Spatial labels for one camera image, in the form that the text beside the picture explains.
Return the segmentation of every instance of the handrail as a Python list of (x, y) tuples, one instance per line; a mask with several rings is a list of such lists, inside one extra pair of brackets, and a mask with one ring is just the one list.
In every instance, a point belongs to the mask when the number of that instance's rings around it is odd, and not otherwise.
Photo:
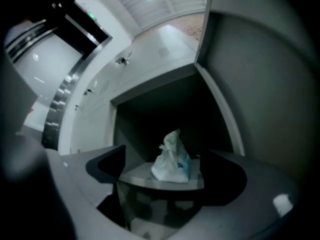
[(22, 37), (24, 34), (26, 34), (27, 32), (33, 30), (34, 28), (36, 28), (37, 26), (45, 23), (47, 20), (43, 19), (37, 23), (35, 23), (34, 25), (32, 25), (31, 27), (27, 28), (25, 31), (23, 31), (21, 34), (19, 34), (16, 38), (14, 38), (12, 41), (10, 41), (5, 48), (8, 49), (8, 47), (10, 47), (15, 41), (17, 41), (20, 37)]

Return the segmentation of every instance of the white wall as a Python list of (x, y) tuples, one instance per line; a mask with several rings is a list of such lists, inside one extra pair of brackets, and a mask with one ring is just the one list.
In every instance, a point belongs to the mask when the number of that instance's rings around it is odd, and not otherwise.
[(192, 64), (197, 47), (197, 41), (167, 25), (136, 40), (121, 53), (126, 56), (133, 50), (127, 66), (115, 67), (115, 59), (108, 63), (88, 86), (93, 89), (97, 80), (94, 93), (84, 96), (76, 111), (72, 152), (111, 145), (116, 112), (110, 100), (159, 75)]
[(69, 99), (59, 135), (58, 151), (61, 155), (70, 153), (75, 105), (80, 103), (88, 84), (109, 61), (132, 42), (123, 26), (99, 0), (76, 0), (76, 2), (96, 17), (101, 27), (112, 36), (112, 40), (88, 65)]

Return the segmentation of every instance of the ceiling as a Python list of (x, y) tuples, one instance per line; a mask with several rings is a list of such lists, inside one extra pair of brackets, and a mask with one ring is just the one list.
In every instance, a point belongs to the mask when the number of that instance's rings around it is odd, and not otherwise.
[(205, 11), (207, 0), (100, 0), (132, 38), (167, 20)]

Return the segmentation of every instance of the wall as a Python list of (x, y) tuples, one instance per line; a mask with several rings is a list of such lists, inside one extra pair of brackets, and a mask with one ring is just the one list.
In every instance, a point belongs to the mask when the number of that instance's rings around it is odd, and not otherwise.
[(215, 26), (207, 69), (234, 114), (245, 154), (301, 182), (319, 140), (317, 79), (299, 53), (267, 29), (232, 16)]
[(80, 103), (88, 84), (108, 62), (132, 42), (125, 29), (99, 0), (76, 0), (76, 2), (96, 17), (101, 27), (112, 36), (112, 40), (88, 65), (69, 99), (59, 134), (58, 151), (61, 155), (70, 153), (75, 105)]
[(197, 47), (197, 41), (171, 26), (164, 26), (121, 53), (127, 56), (133, 51), (127, 66), (115, 67), (115, 59), (108, 63), (88, 85), (94, 93), (83, 96), (81, 108), (76, 111), (72, 152), (112, 145), (116, 108), (110, 101), (151, 79), (193, 63)]

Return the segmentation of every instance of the plastic bag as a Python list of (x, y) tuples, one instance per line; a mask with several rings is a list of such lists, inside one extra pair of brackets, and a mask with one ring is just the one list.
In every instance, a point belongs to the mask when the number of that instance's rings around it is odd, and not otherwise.
[(162, 150), (151, 172), (157, 180), (163, 182), (188, 183), (190, 178), (190, 157), (179, 138), (177, 129), (163, 139)]

